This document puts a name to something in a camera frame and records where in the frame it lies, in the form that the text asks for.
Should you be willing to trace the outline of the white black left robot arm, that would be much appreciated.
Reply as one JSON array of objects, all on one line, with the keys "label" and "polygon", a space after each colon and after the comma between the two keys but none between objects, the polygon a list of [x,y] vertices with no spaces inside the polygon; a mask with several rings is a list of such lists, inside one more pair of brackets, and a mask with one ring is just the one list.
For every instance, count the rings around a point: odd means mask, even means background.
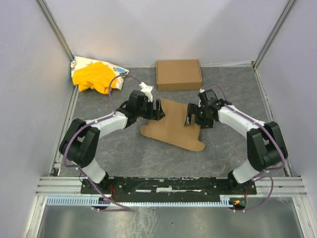
[{"label": "white black left robot arm", "polygon": [[165,113],[160,99],[152,101],[145,92],[134,90],[127,101],[103,118],[87,121],[74,119],[59,146],[59,152],[91,181],[99,184],[108,178],[108,173],[95,159],[99,139],[128,128],[138,118],[160,120],[163,117]]}]

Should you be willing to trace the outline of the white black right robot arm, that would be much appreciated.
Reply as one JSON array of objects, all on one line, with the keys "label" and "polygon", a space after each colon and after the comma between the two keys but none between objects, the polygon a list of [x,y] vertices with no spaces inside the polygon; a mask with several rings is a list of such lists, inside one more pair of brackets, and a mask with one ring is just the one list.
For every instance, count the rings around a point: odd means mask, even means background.
[{"label": "white black right robot arm", "polygon": [[246,161],[229,173],[237,184],[264,177],[270,171],[285,168],[288,151],[279,125],[257,120],[237,109],[215,92],[200,89],[199,102],[187,105],[185,125],[193,123],[201,128],[212,128],[215,122],[225,124],[247,141]]}]

